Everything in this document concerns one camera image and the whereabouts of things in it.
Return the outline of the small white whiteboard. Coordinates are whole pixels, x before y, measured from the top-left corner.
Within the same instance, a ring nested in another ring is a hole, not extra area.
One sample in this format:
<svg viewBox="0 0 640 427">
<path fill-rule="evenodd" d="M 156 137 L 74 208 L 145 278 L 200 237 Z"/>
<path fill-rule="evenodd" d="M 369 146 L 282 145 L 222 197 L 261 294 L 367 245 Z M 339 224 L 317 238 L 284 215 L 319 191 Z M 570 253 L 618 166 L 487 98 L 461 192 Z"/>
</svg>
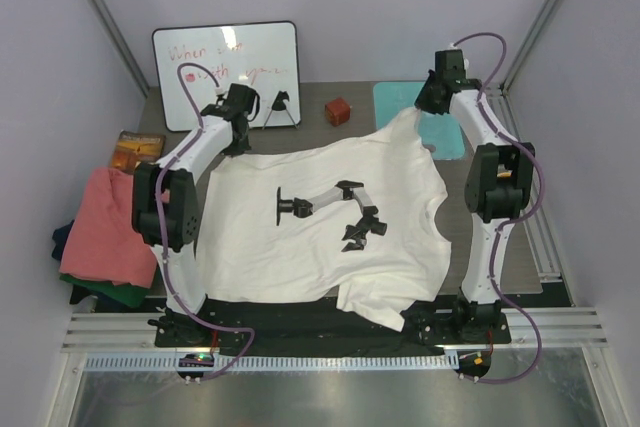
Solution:
<svg viewBox="0 0 640 427">
<path fill-rule="evenodd" d="M 301 122 L 296 26 L 291 21 L 157 29 L 152 34 L 166 127 L 197 126 L 192 97 L 200 109 L 226 93 L 231 83 L 260 95 L 260 112 L 250 123 L 262 128 L 276 94 L 287 91 L 289 108 Z"/>
</svg>

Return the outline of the red brown cube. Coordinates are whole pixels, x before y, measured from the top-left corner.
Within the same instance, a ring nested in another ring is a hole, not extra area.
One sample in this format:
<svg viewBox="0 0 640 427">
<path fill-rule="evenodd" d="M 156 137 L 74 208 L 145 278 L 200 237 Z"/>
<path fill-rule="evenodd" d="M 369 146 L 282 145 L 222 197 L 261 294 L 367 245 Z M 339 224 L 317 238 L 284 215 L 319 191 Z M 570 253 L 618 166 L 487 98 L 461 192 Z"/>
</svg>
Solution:
<svg viewBox="0 0 640 427">
<path fill-rule="evenodd" d="M 351 105 L 342 97 L 337 97 L 325 104 L 325 117 L 330 125 L 338 127 L 351 118 Z"/>
</svg>

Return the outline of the white t shirt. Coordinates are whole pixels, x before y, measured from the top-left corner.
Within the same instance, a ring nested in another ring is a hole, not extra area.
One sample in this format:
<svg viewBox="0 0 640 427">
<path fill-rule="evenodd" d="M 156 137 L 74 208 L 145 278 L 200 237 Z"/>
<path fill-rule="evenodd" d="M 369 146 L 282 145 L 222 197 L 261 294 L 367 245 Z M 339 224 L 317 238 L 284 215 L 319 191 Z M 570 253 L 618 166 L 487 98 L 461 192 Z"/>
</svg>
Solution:
<svg viewBox="0 0 640 427">
<path fill-rule="evenodd" d="M 222 161 L 209 177 L 196 251 L 207 295 L 299 303 L 336 289 L 340 310 L 401 330 L 408 307 L 437 296 L 451 257 L 435 223 L 447 189 L 422 144 L 419 120 L 407 108 L 364 137 Z M 383 235 L 368 233 L 361 250 L 344 240 L 361 217 L 354 200 L 305 219 L 276 211 L 278 197 L 310 199 L 341 181 L 362 183 L 387 227 Z"/>
</svg>

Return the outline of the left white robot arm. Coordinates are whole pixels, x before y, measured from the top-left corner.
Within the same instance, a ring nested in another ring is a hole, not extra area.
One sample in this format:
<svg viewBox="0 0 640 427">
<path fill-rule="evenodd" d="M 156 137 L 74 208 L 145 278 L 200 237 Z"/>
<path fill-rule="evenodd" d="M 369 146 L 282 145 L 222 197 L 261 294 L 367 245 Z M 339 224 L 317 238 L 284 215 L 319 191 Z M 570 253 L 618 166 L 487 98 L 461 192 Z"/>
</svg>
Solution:
<svg viewBox="0 0 640 427">
<path fill-rule="evenodd" d="M 249 117 L 259 108 L 253 88 L 231 84 L 214 103 L 193 108 L 196 128 L 169 154 L 156 163 L 142 162 L 134 171 L 132 227 L 161 269 L 168 322 L 163 330 L 178 330 L 193 346 L 205 344 L 213 330 L 228 330 L 202 314 L 207 294 L 195 259 L 201 220 L 196 184 L 218 155 L 249 149 Z"/>
</svg>

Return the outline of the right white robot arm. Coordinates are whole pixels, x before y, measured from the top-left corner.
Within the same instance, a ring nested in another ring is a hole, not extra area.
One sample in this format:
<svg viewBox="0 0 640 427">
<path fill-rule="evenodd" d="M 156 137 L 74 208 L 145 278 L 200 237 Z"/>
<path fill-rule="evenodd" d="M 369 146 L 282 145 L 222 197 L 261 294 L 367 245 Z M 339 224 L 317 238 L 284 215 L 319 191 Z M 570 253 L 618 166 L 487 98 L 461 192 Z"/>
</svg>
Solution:
<svg viewBox="0 0 640 427">
<path fill-rule="evenodd" d="M 509 237 L 531 198 L 535 150 L 515 139 L 488 105 L 482 84 L 467 76 L 460 49 L 435 53 L 434 68 L 415 101 L 434 115 L 451 115 L 473 157 L 464 186 L 472 219 L 468 268 L 449 314 L 424 321 L 429 344 L 481 344 L 506 337 L 501 277 Z"/>
</svg>

